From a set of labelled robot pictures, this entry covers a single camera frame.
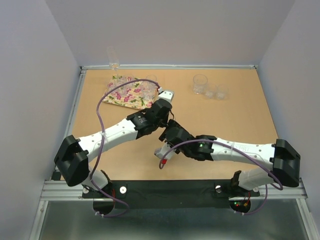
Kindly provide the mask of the large clear faceted tumbler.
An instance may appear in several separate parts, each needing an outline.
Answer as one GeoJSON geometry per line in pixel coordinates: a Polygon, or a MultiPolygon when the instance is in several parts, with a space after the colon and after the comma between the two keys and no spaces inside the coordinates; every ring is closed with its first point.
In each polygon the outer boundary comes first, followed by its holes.
{"type": "Polygon", "coordinates": [[[208,84],[208,78],[203,74],[196,74],[193,77],[193,92],[203,94],[208,84]]]}

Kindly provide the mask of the clear faceted tumbler front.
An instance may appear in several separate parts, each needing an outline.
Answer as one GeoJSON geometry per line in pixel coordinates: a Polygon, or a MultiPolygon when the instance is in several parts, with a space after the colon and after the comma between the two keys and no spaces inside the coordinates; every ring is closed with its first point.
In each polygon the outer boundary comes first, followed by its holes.
{"type": "Polygon", "coordinates": [[[150,86],[141,87],[141,97],[146,102],[151,102],[155,95],[155,88],[150,86]]]}

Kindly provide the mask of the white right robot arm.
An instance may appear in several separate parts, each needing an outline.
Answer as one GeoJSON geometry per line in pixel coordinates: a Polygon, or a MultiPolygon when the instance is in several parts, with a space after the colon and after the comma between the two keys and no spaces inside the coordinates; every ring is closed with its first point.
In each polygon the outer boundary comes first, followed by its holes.
{"type": "Polygon", "coordinates": [[[235,142],[213,135],[191,135],[176,121],[170,120],[159,140],[164,143],[154,154],[162,169],[174,154],[197,161],[232,161],[253,164],[252,170],[238,170],[230,180],[231,192],[242,195],[263,185],[278,190],[296,188],[300,184],[300,154],[292,145],[277,139],[275,143],[253,144],[235,142]]]}

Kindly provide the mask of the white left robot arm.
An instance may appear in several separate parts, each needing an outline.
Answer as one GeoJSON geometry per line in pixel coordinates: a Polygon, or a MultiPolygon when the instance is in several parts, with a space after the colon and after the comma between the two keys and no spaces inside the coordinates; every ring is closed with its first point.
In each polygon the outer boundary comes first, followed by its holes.
{"type": "Polygon", "coordinates": [[[54,163],[69,187],[85,185],[93,188],[100,197],[111,193],[111,184],[103,179],[90,183],[89,162],[99,153],[106,152],[125,142],[150,135],[167,125],[172,104],[165,99],[156,100],[150,108],[128,115],[119,123],[88,136],[76,139],[65,137],[54,158],[54,163]]]}

